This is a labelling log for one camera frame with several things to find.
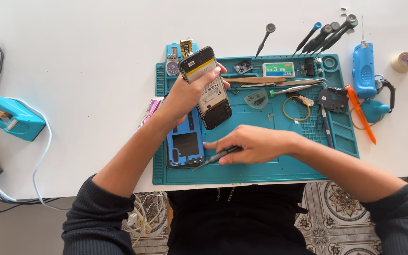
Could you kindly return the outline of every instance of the electric screwdriver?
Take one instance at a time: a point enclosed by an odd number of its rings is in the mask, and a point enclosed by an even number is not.
[[[354,49],[354,90],[359,98],[371,98],[377,95],[374,80],[374,50],[373,44],[365,40],[363,16],[361,16],[361,44]]]

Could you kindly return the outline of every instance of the white table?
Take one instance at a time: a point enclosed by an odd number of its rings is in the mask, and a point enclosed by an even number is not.
[[[45,197],[76,195],[133,135],[151,96],[155,63],[165,46],[191,36],[217,57],[254,55],[274,23],[262,55],[291,54],[316,21],[343,22],[339,15],[364,15],[365,38],[374,44],[376,73],[396,87],[392,114],[373,126],[377,146],[356,130],[361,159],[396,176],[408,176],[408,73],[391,59],[408,51],[408,1],[320,1],[287,6],[281,1],[95,1],[0,0],[0,45],[5,62],[0,96],[20,98],[41,110],[53,141],[37,175]],[[199,18],[209,15],[214,21]],[[327,53],[337,53],[346,83],[352,83],[352,53],[361,24]],[[389,103],[389,92],[377,97]],[[0,129],[0,186],[10,196],[36,197],[31,175],[48,139],[46,130],[26,142]],[[222,185],[154,186],[147,166],[135,192]]]

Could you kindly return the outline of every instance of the blue watch face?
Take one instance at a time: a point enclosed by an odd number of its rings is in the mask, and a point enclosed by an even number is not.
[[[169,62],[166,69],[172,75],[177,75],[179,73],[179,65],[177,62]]]

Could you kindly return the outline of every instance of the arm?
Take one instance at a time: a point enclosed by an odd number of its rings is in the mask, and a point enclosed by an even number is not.
[[[226,69],[219,65],[191,84],[179,76],[152,117],[83,184],[63,224],[63,254],[134,254],[129,233],[121,230],[121,221],[134,208],[133,189],[167,134],[185,120],[220,71]]]
[[[400,178],[290,131],[242,125],[217,142],[204,144],[217,151],[232,145],[243,151],[222,157],[220,165],[262,163],[289,155],[324,174],[365,202],[384,255],[408,254],[408,184]]]
[[[179,76],[165,102],[93,178],[94,183],[110,193],[130,197],[160,144],[175,126],[184,122],[198,103],[204,87],[217,78],[220,70],[226,72],[219,65],[192,84],[187,84]]]
[[[205,144],[205,147],[220,151],[232,145],[239,145],[244,150],[224,156],[219,161],[220,165],[262,163],[290,155],[336,182],[362,202],[387,197],[407,184],[376,166],[291,131],[241,125],[218,142]]]

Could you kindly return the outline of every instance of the phone battery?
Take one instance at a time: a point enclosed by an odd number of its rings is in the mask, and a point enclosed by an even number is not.
[[[294,78],[294,63],[281,62],[281,63],[263,63],[262,71],[264,77],[283,77]]]
[[[187,72],[187,79],[189,83],[196,81],[201,78],[207,72],[212,71],[217,67],[217,61],[215,59],[210,59],[205,63],[202,63],[200,66],[195,69]],[[201,95],[201,99],[198,102],[198,107],[202,113],[205,115],[210,109],[217,106],[220,102],[224,101],[227,98],[226,92],[224,91],[223,82],[221,77],[218,76],[214,81],[204,88],[204,91]]]

